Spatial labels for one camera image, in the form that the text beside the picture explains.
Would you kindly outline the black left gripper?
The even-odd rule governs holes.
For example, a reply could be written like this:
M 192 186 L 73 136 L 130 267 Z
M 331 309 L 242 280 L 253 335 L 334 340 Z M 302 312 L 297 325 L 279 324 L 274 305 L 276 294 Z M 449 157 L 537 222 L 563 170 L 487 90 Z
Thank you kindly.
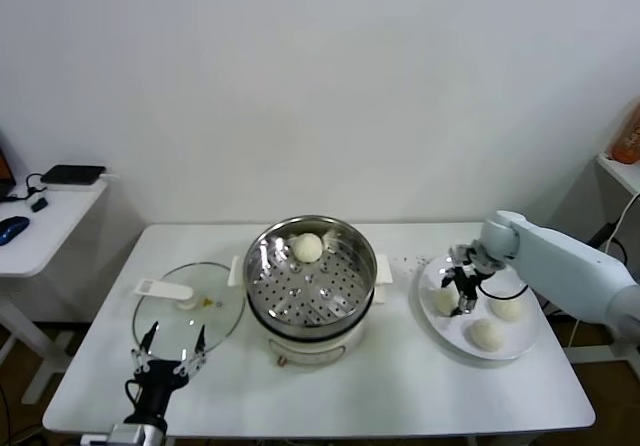
M 133 406 L 126 424 L 166 425 L 165 413 L 174 391 L 185 387 L 206 363 L 205 326 L 202 326 L 190 356 L 181 361 L 151 360 L 150 346 L 159 323 L 144 334 L 137 349 L 131 350 L 134 378 L 125 382 L 125 393 Z

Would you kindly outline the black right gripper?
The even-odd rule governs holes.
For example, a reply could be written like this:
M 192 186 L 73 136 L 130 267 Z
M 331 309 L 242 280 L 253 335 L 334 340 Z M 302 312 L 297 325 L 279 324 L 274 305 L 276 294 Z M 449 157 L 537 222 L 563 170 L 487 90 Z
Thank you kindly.
M 505 269 L 505 263 L 491 257 L 479 240 L 457 244 L 449 248 L 450 266 L 444 271 L 441 288 L 457 289 L 459 299 L 451 316 L 470 314 L 478 299 L 478 282 Z

